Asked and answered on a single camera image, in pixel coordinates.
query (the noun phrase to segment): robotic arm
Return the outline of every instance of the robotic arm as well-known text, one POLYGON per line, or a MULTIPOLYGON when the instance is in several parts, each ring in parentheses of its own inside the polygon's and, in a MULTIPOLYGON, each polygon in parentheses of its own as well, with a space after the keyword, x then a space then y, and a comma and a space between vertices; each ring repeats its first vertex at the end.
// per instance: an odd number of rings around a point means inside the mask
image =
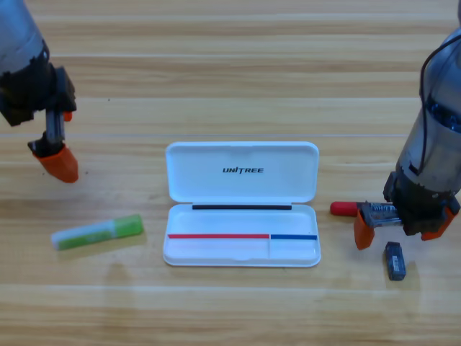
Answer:
POLYGON ((359 249, 371 245, 379 226, 402 225, 409 236, 438 238, 460 211, 455 195, 461 189, 461 28, 423 65, 420 97, 421 111, 384 187, 392 205, 359 208, 359 249))
POLYGON ((23 0, 0 0, 0 113, 10 126, 45 110, 46 131, 28 143, 48 173, 64 182, 79 178, 77 160, 63 142, 64 121, 76 110, 75 89, 50 51, 23 0))

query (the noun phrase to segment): red line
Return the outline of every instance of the red line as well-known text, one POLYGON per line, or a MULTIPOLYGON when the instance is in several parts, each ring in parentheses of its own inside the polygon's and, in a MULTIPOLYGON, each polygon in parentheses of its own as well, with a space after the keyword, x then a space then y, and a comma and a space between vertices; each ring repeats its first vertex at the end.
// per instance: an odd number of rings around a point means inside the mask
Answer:
POLYGON ((269 239, 268 234, 169 234, 170 239, 269 239))

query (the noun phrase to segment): marker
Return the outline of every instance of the marker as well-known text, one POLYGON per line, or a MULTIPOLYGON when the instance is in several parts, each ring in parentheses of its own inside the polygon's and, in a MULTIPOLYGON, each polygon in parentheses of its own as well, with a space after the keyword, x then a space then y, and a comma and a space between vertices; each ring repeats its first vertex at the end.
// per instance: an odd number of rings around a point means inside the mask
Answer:
MULTIPOLYGON (((367 202, 332 202, 330 213, 337 216, 357 216, 360 206, 367 202)), ((368 203, 372 211, 394 211, 390 203, 368 203)))
POLYGON ((51 235, 51 242, 55 249, 65 250, 104 240, 135 236, 143 233, 143 230, 141 217, 132 215, 59 231, 51 235))

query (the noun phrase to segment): black line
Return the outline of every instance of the black line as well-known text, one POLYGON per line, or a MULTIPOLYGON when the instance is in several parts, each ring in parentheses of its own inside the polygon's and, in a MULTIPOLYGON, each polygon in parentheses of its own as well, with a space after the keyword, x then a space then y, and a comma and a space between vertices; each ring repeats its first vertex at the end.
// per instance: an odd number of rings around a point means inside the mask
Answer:
POLYGON ((193 210, 291 210, 291 205, 192 205, 193 210))

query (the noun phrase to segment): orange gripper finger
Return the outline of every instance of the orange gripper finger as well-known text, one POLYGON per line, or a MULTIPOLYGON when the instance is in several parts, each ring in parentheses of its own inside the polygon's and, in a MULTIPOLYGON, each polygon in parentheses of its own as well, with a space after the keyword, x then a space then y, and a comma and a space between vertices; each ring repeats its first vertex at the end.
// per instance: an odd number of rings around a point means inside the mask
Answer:
POLYGON ((79 163, 66 146, 55 155, 36 158, 49 174, 63 182, 72 183, 79 179, 79 163))
POLYGON ((72 120, 72 112, 64 112, 64 121, 72 120))
POLYGON ((370 247, 375 237, 375 230, 365 223, 360 212, 358 212, 354 221, 354 237, 355 244, 359 250, 370 247))
POLYGON ((437 232, 422 233, 421 239, 423 241, 437 239, 442 236, 442 234, 445 232, 445 230, 448 228, 448 226, 451 224, 451 222, 456 216, 456 214, 453 214, 452 211, 448 207, 445 208, 445 213, 447 214, 447 220, 445 220, 444 224, 439 228, 437 232))

